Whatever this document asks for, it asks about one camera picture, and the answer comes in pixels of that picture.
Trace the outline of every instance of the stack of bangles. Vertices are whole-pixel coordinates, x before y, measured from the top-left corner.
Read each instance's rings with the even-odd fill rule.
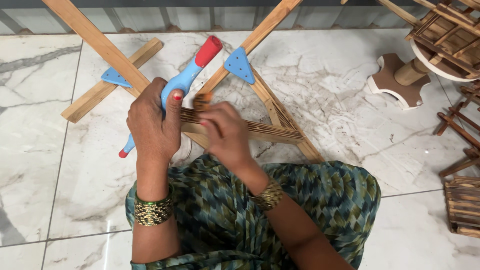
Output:
[[[135,219],[144,226],[156,226],[166,222],[173,213],[172,184],[168,185],[168,197],[156,202],[145,202],[135,193]],[[252,201],[262,211],[270,211],[283,197],[282,187],[271,177],[264,191],[257,196],[249,192]]]

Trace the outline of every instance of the wall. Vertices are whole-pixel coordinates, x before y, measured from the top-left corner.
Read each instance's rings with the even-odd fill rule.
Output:
[[[251,30],[274,7],[80,8],[104,33]],[[427,9],[402,7],[417,18]],[[277,29],[401,28],[408,25],[384,6],[300,6]],[[1,9],[0,34],[64,34],[72,30],[50,9]]]

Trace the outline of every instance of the fingernail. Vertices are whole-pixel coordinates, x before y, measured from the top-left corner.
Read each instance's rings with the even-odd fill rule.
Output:
[[[182,98],[182,96],[183,96],[183,93],[181,93],[181,94],[180,93],[174,93],[173,94],[173,98],[175,100],[180,100]]]

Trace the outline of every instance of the hand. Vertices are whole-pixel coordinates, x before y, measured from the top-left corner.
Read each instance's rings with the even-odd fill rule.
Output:
[[[137,147],[137,160],[165,165],[180,148],[180,109],[183,91],[174,89],[167,98],[163,120],[160,94],[167,82],[153,79],[128,111],[127,125]]]
[[[240,177],[246,167],[257,166],[248,147],[247,124],[230,103],[224,101],[199,113],[208,133],[208,152]]]

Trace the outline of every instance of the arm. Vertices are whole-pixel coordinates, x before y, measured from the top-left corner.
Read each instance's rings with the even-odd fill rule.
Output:
[[[168,164],[180,148],[180,109],[183,91],[173,90],[167,98],[162,119],[160,93],[167,82],[155,78],[132,103],[127,125],[137,147],[137,195],[143,201],[168,196]],[[172,216],[156,226],[133,226],[132,262],[148,263],[180,255],[177,223]]]
[[[235,109],[221,102],[199,117],[208,132],[208,151],[240,178],[254,196],[263,192],[268,176],[250,154],[247,129]],[[320,265],[325,269],[353,269],[307,213],[285,193],[279,204],[265,215],[299,269],[318,269]]]

